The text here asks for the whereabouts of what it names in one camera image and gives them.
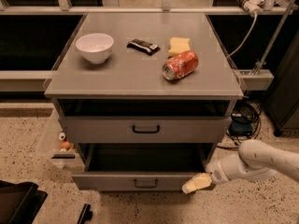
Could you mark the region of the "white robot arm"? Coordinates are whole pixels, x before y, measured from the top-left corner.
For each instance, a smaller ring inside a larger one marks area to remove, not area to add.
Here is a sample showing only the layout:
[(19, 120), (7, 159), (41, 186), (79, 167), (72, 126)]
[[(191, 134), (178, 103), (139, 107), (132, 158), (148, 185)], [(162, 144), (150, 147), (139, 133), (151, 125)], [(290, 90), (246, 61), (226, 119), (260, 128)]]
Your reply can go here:
[(195, 175), (183, 186), (185, 194), (236, 179), (263, 180), (281, 173), (299, 181), (299, 154), (274, 148), (259, 140), (243, 142), (236, 153), (211, 161), (204, 173)]

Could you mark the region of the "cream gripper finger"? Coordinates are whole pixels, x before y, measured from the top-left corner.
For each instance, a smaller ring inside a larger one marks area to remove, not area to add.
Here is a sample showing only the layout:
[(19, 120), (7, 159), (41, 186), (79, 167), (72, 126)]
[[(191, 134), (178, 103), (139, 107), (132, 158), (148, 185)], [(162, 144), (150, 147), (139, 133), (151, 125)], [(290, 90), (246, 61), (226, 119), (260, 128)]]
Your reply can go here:
[(192, 179), (188, 180), (183, 186), (182, 191), (185, 194), (197, 191), (199, 189), (207, 188), (211, 185), (212, 179), (209, 174), (201, 173), (195, 175)]

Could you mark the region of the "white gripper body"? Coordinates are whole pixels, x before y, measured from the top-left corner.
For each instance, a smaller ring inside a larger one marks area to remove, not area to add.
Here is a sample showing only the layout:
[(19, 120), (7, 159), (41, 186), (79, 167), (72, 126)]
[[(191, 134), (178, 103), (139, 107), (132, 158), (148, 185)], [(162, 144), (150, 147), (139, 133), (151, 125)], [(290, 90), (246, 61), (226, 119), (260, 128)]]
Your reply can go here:
[(226, 174), (228, 162), (226, 158), (210, 161), (206, 165), (206, 172), (210, 175), (212, 183), (215, 185), (228, 183), (231, 179)]

